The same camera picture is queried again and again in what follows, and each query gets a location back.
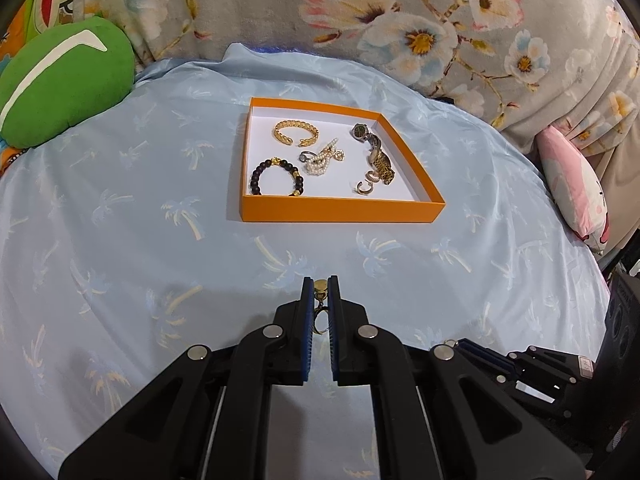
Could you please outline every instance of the green cushion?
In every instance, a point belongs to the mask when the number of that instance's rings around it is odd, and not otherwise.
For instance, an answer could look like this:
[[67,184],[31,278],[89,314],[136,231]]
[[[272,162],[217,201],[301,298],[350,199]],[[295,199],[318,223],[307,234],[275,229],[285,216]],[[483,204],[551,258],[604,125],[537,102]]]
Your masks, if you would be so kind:
[[[38,65],[41,60],[53,61],[36,75],[46,64]],[[134,74],[129,40],[108,20],[94,17],[50,28],[0,75],[0,137],[15,148],[42,144],[122,101]],[[20,93],[23,80],[31,82]]]

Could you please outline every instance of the pink pillow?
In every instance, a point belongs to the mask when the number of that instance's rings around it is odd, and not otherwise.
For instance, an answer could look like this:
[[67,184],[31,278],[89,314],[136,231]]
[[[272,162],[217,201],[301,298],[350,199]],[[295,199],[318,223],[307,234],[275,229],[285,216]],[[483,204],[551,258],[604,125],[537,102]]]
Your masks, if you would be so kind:
[[546,184],[569,227],[595,253],[609,239],[607,203],[587,159],[564,135],[548,126],[536,135]]

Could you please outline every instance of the gold bracelet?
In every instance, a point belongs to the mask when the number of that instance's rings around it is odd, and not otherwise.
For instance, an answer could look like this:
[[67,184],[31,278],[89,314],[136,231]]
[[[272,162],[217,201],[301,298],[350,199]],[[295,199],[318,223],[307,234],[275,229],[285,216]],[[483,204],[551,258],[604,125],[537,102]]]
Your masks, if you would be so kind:
[[303,121],[293,121],[293,120],[281,121],[278,124],[276,124],[275,127],[273,128],[273,135],[276,139],[278,139],[283,144],[286,144],[287,146],[290,146],[293,144],[293,139],[291,139],[291,137],[287,137],[281,134],[280,133],[281,128],[302,128],[303,130],[308,131],[312,135],[308,139],[300,140],[300,143],[298,145],[300,148],[305,148],[306,146],[311,146],[312,144],[315,144],[316,140],[318,140],[318,135],[320,133],[318,132],[318,129],[315,126],[309,123],[303,123]]

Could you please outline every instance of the silver screw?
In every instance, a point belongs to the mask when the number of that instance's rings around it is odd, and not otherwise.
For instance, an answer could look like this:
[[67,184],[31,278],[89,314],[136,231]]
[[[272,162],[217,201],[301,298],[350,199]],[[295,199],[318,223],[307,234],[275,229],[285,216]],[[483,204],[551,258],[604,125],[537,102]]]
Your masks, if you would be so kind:
[[267,325],[262,329],[262,335],[269,339],[276,339],[282,335],[282,327],[278,325]]
[[207,356],[207,349],[202,345],[192,346],[187,350],[187,356],[193,361],[201,361]]
[[456,353],[453,348],[447,345],[438,345],[433,349],[433,355],[435,355],[441,361],[449,361]]
[[360,335],[360,337],[373,339],[378,335],[378,329],[373,325],[363,325],[358,329],[358,334]]

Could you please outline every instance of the bed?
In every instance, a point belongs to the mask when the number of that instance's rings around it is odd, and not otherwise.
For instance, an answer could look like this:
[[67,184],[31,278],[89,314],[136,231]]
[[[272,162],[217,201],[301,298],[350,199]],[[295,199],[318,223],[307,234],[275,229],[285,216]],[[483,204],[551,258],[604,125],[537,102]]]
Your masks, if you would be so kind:
[[[433,224],[241,222],[252,96],[382,112],[446,207]],[[221,62],[159,61],[21,156],[0,200],[0,401],[53,478],[188,346],[237,343],[303,276],[338,275],[419,348],[466,336],[595,359],[604,335],[606,284],[536,168],[481,120],[346,60],[232,44]],[[368,390],[338,389],[314,339],[309,382],[273,394],[268,478],[376,478]]]

